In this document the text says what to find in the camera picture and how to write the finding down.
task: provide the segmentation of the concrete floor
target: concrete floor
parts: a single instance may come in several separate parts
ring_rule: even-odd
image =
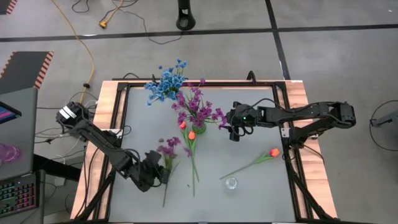
[[[109,0],[89,1],[90,12],[75,14],[71,1],[57,1],[83,34],[143,32],[142,21],[117,12],[106,30],[98,21],[113,8]],[[398,23],[398,2],[371,0],[277,0],[271,1],[278,27],[356,26]],[[146,19],[149,32],[177,30],[177,1],[147,0],[125,8]],[[195,30],[270,28],[263,0],[192,0]],[[0,16],[0,38],[72,35],[61,15],[48,0],[18,0],[10,16]],[[156,37],[166,41],[176,37]],[[331,192],[338,216],[356,222],[396,223],[398,213],[398,154],[377,148],[370,140],[368,122],[378,105],[398,94],[398,29],[334,30],[280,33],[291,79],[303,80],[310,102],[339,100],[355,107],[357,125],[332,129],[320,137]],[[236,79],[253,70],[258,79],[282,80],[272,33],[185,35],[157,45],[147,38],[85,41],[93,52],[96,74],[91,84],[98,96],[101,83],[134,72],[140,77],[159,74],[158,65],[173,65],[177,57],[190,62],[188,78]],[[84,48],[74,40],[0,42],[0,64],[12,51],[53,50],[53,61],[39,91],[39,106],[63,106],[90,74]],[[396,109],[382,108],[377,115]],[[56,127],[55,112],[40,110],[37,130]],[[398,149],[395,130],[375,129],[380,144]],[[65,154],[75,143],[63,138],[51,145],[38,144],[35,153],[46,157]],[[82,144],[75,151],[81,150]],[[66,194],[60,190],[51,200],[51,211],[62,211]],[[58,213],[46,223],[67,219]]]

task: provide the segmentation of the yellow extension cord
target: yellow extension cord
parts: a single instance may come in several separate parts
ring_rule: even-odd
[[[86,45],[82,40],[80,40],[79,36],[77,36],[77,33],[76,33],[75,29],[73,28],[72,24],[70,23],[69,19],[68,19],[67,16],[65,15],[65,13],[63,13],[62,9],[57,5],[57,3],[55,3],[54,0],[51,0],[51,1],[52,1],[53,4],[55,5],[55,7],[57,7],[58,10],[61,12],[61,14],[62,14],[62,16],[65,18],[65,20],[68,22],[70,28],[71,28],[72,31],[73,31],[73,34],[74,34],[75,37],[76,37],[76,40],[78,40],[81,44],[83,44],[83,46],[85,46],[85,49],[87,50],[88,54],[90,55],[90,59],[91,59],[91,73],[90,73],[90,77],[89,77],[88,80],[87,80],[87,84],[89,84],[90,81],[91,81],[91,79],[93,78],[94,70],[95,70],[95,64],[94,64],[93,54],[91,53],[91,51],[89,50],[89,48],[87,47],[87,45]],[[85,87],[85,88],[83,89],[83,92],[81,93],[80,103],[83,103],[83,98],[84,98],[84,96],[85,96],[86,90],[87,90],[87,87]]]
[[[117,10],[119,10],[119,8],[120,8],[122,5],[123,5],[123,0],[120,1],[120,4],[116,7],[116,9],[114,9],[114,11],[112,12],[112,14],[110,15],[110,17],[109,17],[107,20],[102,21],[102,22],[99,22],[99,26],[102,27],[103,29],[105,29],[105,28],[106,28],[106,24],[108,23],[108,21],[110,21],[110,20],[112,19],[113,14],[114,14]]]

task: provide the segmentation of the keyboard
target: keyboard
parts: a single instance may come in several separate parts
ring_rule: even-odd
[[[0,182],[0,218],[39,206],[38,182],[35,174]]]

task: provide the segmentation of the black cylinder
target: black cylinder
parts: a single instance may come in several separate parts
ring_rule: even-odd
[[[190,30],[196,24],[191,12],[190,0],[178,0],[178,19],[175,23],[180,30]]]

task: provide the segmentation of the wooden table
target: wooden table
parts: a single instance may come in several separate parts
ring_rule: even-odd
[[[207,82],[217,81],[217,82],[248,82],[249,80],[207,80]],[[131,83],[146,83],[147,81],[139,81],[139,80],[132,80],[128,81]],[[101,87],[101,93],[99,94],[98,105],[94,117],[94,124],[97,125],[99,128],[108,129],[111,123],[111,117],[114,108],[114,102],[116,99],[116,91],[118,87],[118,81],[105,81]],[[285,81],[287,87],[287,94],[289,97],[290,107],[300,107],[305,106],[308,104],[307,95],[305,93],[304,84],[302,81]],[[234,88],[253,88],[253,87],[234,87]],[[121,102],[119,104],[119,113],[116,119],[116,126],[120,126],[121,116],[124,106],[124,92],[121,95]],[[294,123],[297,127],[302,127],[312,123],[312,120],[305,120],[305,121],[296,121]],[[320,152],[320,147],[317,140],[307,140],[306,145],[310,146],[314,150]],[[96,151],[96,147],[89,143],[86,152],[86,173],[88,175],[88,164],[91,160],[93,160],[91,166],[91,174],[90,174],[90,187],[88,189],[88,200],[87,204],[91,201],[94,197],[94,194],[98,190],[100,177],[101,177],[101,170],[104,160],[104,154],[101,151],[98,151],[93,158],[94,152]],[[315,200],[323,207],[323,209],[331,216],[336,217],[336,210],[333,203],[333,199],[331,196],[328,177],[326,176],[325,166],[323,165],[322,159],[315,153],[308,151],[306,148],[301,149],[300,151],[301,160],[303,164],[304,174],[307,181],[307,187]],[[306,217],[305,213],[305,205],[303,202],[302,194],[300,190],[297,189],[300,213],[303,218]],[[103,199],[101,202],[101,208],[99,211],[99,218],[105,218],[106,214],[106,205],[109,195],[109,189],[104,193]],[[73,210],[71,213],[70,218],[75,218],[81,205],[84,201],[85,197],[85,175],[84,170],[82,169],[80,175],[80,181],[76,192],[75,202],[73,205]]]

